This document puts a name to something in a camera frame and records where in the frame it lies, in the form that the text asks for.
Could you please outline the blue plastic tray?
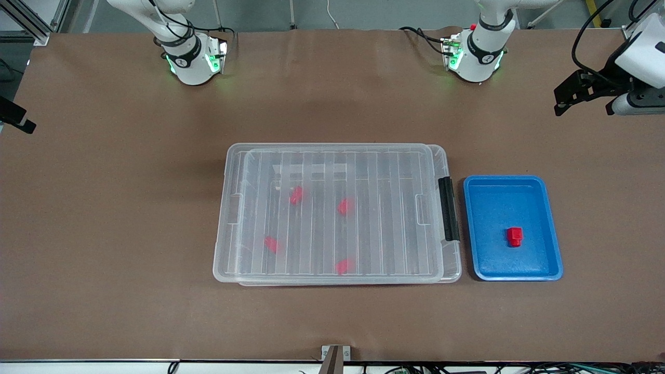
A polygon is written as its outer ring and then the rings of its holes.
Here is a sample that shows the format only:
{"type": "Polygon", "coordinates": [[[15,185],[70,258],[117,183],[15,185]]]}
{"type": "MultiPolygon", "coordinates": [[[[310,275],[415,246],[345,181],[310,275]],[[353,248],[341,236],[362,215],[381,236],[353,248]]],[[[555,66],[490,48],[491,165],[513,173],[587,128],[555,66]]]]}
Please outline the blue plastic tray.
{"type": "Polygon", "coordinates": [[[546,282],[564,267],[544,181],[530,175],[476,175],[463,183],[473,270],[483,281],[546,282]],[[523,229],[511,248],[506,231],[523,229]]]}

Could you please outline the aluminium frame profile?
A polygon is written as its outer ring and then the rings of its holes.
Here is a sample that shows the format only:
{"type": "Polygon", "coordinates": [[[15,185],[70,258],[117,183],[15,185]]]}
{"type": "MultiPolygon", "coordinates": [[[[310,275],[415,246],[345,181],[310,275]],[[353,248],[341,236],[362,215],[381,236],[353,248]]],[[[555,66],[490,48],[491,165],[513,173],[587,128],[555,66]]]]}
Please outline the aluminium frame profile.
{"type": "Polygon", "coordinates": [[[46,46],[63,32],[72,0],[0,0],[0,43],[46,46]]]}

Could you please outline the small metal bracket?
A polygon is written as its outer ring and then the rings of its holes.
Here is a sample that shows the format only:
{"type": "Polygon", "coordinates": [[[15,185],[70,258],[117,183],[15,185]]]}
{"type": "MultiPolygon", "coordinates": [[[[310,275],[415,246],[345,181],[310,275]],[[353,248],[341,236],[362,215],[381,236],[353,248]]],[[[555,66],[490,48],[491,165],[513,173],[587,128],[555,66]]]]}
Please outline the small metal bracket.
{"type": "Polygon", "coordinates": [[[351,362],[352,360],[352,349],[350,345],[323,345],[321,346],[321,362],[323,362],[328,356],[329,351],[337,346],[337,357],[342,357],[343,362],[351,362]]]}

